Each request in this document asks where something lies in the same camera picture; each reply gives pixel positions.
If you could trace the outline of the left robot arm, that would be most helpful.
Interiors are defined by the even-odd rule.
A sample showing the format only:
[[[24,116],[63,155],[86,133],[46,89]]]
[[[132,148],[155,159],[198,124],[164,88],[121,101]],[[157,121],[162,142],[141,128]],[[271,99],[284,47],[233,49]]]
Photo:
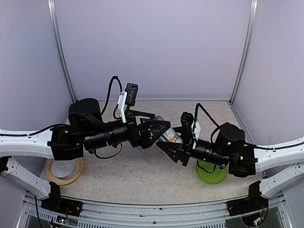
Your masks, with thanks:
[[[151,147],[171,126],[170,122],[156,119],[151,113],[133,110],[138,86],[128,83],[121,88],[117,104],[119,116],[115,121],[104,122],[104,108],[98,100],[84,98],[72,103],[67,124],[59,123],[35,132],[0,132],[0,174],[10,178],[38,199],[48,202],[56,211],[66,206],[60,187],[46,181],[17,161],[17,156],[40,157],[55,161],[72,161],[82,158],[84,151],[95,154],[100,148],[116,147],[129,142],[132,147]]]

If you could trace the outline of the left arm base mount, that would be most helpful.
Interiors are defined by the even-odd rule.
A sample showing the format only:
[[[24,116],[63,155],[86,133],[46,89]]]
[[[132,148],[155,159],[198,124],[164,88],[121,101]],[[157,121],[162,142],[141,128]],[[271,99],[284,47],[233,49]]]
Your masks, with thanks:
[[[49,185],[50,193],[46,199],[41,200],[41,208],[68,216],[79,217],[83,203],[78,200],[61,197],[60,186],[56,183],[49,182]]]

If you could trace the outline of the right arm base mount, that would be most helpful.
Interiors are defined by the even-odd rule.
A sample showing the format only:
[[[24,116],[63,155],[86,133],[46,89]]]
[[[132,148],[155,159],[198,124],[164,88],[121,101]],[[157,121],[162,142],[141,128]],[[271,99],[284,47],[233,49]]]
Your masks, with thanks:
[[[240,199],[229,200],[227,209],[230,216],[254,212],[268,207],[268,199],[262,197],[259,188],[261,181],[249,185],[248,196]]]

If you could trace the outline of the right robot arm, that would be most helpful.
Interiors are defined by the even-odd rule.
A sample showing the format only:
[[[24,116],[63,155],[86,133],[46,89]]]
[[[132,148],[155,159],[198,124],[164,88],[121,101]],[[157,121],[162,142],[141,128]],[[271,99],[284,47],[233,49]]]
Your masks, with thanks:
[[[243,200],[243,207],[253,211],[261,204],[261,197],[269,199],[279,191],[293,185],[304,177],[304,139],[258,146],[246,142],[244,130],[233,124],[216,125],[213,133],[216,140],[204,141],[199,139],[200,125],[198,110],[203,106],[198,103],[195,114],[184,112],[181,116],[181,126],[174,131],[181,133],[182,143],[157,142],[174,162],[181,161],[187,166],[190,158],[197,160],[196,166],[207,172],[201,162],[210,163],[214,168],[228,167],[229,174],[244,178],[258,172],[286,166],[276,175],[257,181],[249,186],[248,196]]]

